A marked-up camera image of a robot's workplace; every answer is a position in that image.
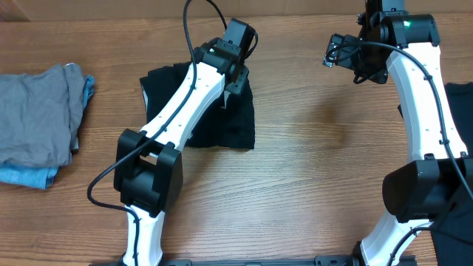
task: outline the black cloth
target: black cloth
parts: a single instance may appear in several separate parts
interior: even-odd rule
[[[148,97],[146,119],[156,117],[179,89],[190,63],[165,66],[148,72],[140,82]],[[207,148],[222,146],[235,149],[254,149],[255,125],[253,94],[247,80],[241,95],[230,95],[226,109],[223,95],[212,103],[194,127],[187,146]]]
[[[473,83],[445,85],[453,120],[470,157],[473,152]],[[473,241],[473,202],[469,199],[440,226],[455,236]],[[432,232],[440,266],[473,264],[473,247]]]

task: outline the wood grain surface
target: wood grain surface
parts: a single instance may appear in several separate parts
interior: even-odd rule
[[[0,0],[0,21],[29,21],[15,0]]]
[[[473,80],[472,14],[435,16],[443,80]],[[358,34],[353,16],[242,18],[260,43],[248,59],[256,148],[185,149],[185,185],[168,214],[167,259],[281,259],[348,254],[384,211],[384,176],[406,162],[406,133],[391,80],[353,84],[321,65],[333,33]],[[221,36],[218,19],[189,21],[194,45]],[[188,61],[180,19],[0,24],[0,73],[40,73],[75,62],[96,78],[81,149],[53,187],[0,185],[0,265],[87,265],[126,249],[126,215],[92,205],[89,182],[114,162],[117,139],[139,129],[139,78]],[[119,204],[109,175],[94,190]],[[406,253],[436,265],[430,235]]]

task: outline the blue cloth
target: blue cloth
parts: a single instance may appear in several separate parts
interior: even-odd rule
[[[88,75],[84,85],[84,110],[89,99],[94,94],[95,79]],[[78,142],[75,143],[73,149],[78,149]],[[26,167],[5,164],[0,167],[0,182],[15,185],[25,185],[31,188],[46,189],[54,181],[54,177],[58,173],[59,167]]]

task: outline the folded gray shirt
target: folded gray shirt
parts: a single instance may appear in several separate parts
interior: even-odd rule
[[[0,75],[0,165],[70,164],[84,82],[77,64],[56,65],[40,75]]]

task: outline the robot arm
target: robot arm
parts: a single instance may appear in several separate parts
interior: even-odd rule
[[[135,237],[137,260],[140,266],[157,266],[163,251],[160,246],[166,212],[175,204],[183,185],[181,152],[192,130],[206,109],[216,100],[226,106],[230,94],[239,95],[247,82],[248,68],[244,65],[255,31],[249,25],[232,19],[223,38],[215,38],[194,50],[197,64],[197,82],[194,91],[166,130],[141,156],[157,157],[152,164],[136,156],[115,170],[114,187],[128,213],[128,248],[123,263],[135,266]],[[117,160],[153,136],[184,101],[191,87],[194,68],[191,64],[184,81],[171,100],[139,133],[126,130],[118,141]]]
[[[141,129],[143,133],[146,133],[146,137],[154,135],[161,125],[168,120],[174,110],[183,102],[191,86],[193,76],[194,68],[190,65],[187,76],[168,104],[166,104],[157,117]],[[179,114],[169,124],[167,130],[156,139],[156,142],[163,146],[167,143],[173,143],[174,150],[181,152],[184,149],[187,139],[191,137],[192,129],[202,117],[204,111],[215,100],[220,98],[224,88],[225,74],[218,73],[217,69],[213,66],[203,62],[198,63],[195,90],[192,92],[191,97],[187,100]],[[160,156],[156,154],[152,155],[160,160]],[[160,240],[165,212],[161,211],[156,217],[151,217],[148,211],[136,205],[131,205],[127,208],[131,208],[140,218],[140,235],[137,246],[139,265],[158,265],[163,256]],[[135,263],[133,257],[136,234],[134,220],[135,218],[131,214],[128,214],[128,248],[123,257],[123,263],[126,265],[133,265]]]
[[[438,107],[431,86],[423,72],[406,56],[382,47],[345,47],[371,41],[388,44],[408,52],[428,70],[437,87],[443,119],[452,153],[463,174],[472,181],[471,161],[450,113],[440,73],[440,38],[430,15],[409,16],[404,1],[367,1],[367,11],[358,17],[362,25],[358,37],[333,35],[324,65],[351,69],[355,83],[370,80],[386,83],[391,73],[398,90],[408,138],[408,164],[388,174],[383,183],[387,210],[373,232],[360,244],[358,257],[364,265],[388,265],[395,246],[412,228],[429,227],[457,203],[466,199],[459,191],[458,178],[451,169],[443,145]],[[330,52],[344,46],[337,52]],[[414,240],[413,234],[402,244],[393,265],[402,265],[402,252]]]

